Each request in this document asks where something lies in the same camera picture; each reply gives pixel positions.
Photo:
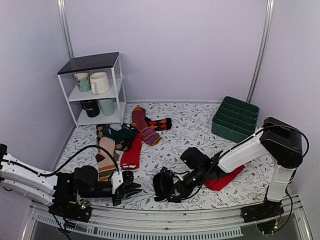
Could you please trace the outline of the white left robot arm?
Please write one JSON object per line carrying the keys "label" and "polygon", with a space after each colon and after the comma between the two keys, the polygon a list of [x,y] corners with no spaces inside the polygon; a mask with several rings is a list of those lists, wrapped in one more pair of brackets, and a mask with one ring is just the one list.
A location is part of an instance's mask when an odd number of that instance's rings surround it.
{"label": "white left robot arm", "polygon": [[142,191],[134,182],[131,171],[115,170],[107,181],[98,180],[95,167],[77,167],[72,173],[45,170],[24,164],[7,152],[5,144],[0,145],[0,184],[18,191],[45,206],[54,206],[63,216],[74,213],[74,205],[81,199],[111,198],[113,206],[123,199]]}

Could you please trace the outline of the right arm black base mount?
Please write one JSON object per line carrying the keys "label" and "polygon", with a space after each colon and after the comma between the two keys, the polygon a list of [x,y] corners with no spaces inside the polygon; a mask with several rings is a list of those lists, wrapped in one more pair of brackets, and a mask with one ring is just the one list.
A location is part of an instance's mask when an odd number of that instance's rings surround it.
{"label": "right arm black base mount", "polygon": [[284,208],[282,206],[282,200],[269,200],[267,196],[265,196],[262,203],[245,206],[240,210],[240,215],[245,223],[276,217],[283,213]]}

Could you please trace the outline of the black sock with white stripes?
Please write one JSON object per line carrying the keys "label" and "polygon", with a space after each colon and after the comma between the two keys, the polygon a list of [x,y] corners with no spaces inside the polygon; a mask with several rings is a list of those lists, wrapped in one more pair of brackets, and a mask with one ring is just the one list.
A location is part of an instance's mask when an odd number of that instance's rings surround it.
{"label": "black sock with white stripes", "polygon": [[161,177],[160,172],[153,177],[152,183],[153,183],[153,189],[155,192],[154,200],[156,202],[161,202],[166,200],[169,190],[171,190],[171,188],[174,185],[173,178],[168,179],[166,177]]}

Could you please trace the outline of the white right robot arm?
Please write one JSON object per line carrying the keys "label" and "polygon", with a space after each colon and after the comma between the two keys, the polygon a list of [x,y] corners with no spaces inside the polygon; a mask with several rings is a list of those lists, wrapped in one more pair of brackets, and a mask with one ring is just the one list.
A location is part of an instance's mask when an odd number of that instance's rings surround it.
{"label": "white right robot arm", "polygon": [[268,117],[253,134],[213,157],[196,147],[189,147],[180,159],[191,171],[181,175],[163,167],[153,178],[156,199],[180,203],[191,198],[194,189],[206,181],[210,180],[210,186],[215,187],[239,167],[270,156],[275,162],[275,170],[265,194],[266,201],[258,208],[262,218],[269,218],[278,210],[278,203],[307,153],[303,150],[304,139],[306,136],[297,128]]}

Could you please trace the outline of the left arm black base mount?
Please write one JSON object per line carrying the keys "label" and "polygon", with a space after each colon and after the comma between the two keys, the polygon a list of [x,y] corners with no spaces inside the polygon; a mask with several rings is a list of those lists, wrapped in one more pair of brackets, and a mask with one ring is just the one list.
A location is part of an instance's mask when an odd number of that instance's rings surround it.
{"label": "left arm black base mount", "polygon": [[48,212],[64,220],[75,220],[88,223],[92,215],[92,207],[86,200],[57,200],[48,207]]}

